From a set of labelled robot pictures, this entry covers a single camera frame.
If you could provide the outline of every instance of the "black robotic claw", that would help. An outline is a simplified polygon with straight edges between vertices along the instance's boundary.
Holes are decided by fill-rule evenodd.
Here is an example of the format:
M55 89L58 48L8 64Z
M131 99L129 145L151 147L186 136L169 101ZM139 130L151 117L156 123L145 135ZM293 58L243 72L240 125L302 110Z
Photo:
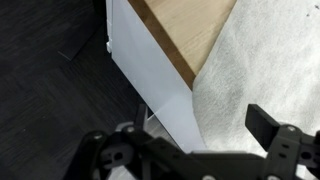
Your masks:
M297 164L320 178L320 132L315 137L280 125L258 105L249 105L245 125L268 152L185 154L162 138L143 131L147 106L140 105L135 124L120 126L111 136L86 135L64 180L104 180L112 168L125 166L137 179L299 180Z

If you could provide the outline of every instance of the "dark gray carpet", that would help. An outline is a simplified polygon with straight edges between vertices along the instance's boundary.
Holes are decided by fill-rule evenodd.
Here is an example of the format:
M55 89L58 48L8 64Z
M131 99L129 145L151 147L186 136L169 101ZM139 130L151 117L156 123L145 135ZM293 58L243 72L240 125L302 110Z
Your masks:
M92 10L0 2L0 179L61 179L86 132L134 119L140 97L106 54L103 28L74 61L57 53Z

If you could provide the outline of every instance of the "white surface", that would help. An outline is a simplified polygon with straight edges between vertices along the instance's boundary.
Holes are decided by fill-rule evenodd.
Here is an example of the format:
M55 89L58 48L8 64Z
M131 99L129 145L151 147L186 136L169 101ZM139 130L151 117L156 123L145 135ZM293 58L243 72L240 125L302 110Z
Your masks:
M112 1L111 32L112 58L177 144L205 149L191 90L127 0Z
M108 38L109 42L107 42L107 51L109 53L112 52L112 14L113 14L113 5L112 5L113 0L106 0L106 9L107 9L107 33L108 33Z
M320 0L238 0L194 82L194 110L212 150L264 155L247 105L314 135L320 130Z

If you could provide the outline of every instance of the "bolt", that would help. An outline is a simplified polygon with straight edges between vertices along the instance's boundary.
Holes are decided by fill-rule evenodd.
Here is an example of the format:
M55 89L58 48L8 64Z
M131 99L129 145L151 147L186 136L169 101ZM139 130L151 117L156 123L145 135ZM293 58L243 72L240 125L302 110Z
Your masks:
M289 129L289 131L295 131L296 130L296 128L293 127L293 126L288 126L287 128Z
M101 133L96 134L93 138L94 138L95 140L101 139L101 138L102 138L102 134L101 134Z
M280 180L280 178L278 178L277 176L270 175L268 176L267 180Z
M216 180L216 178L214 178L211 175L205 175L205 176L203 176L202 180Z
M128 127L127 131L130 132L130 133L133 132L134 131L134 127Z

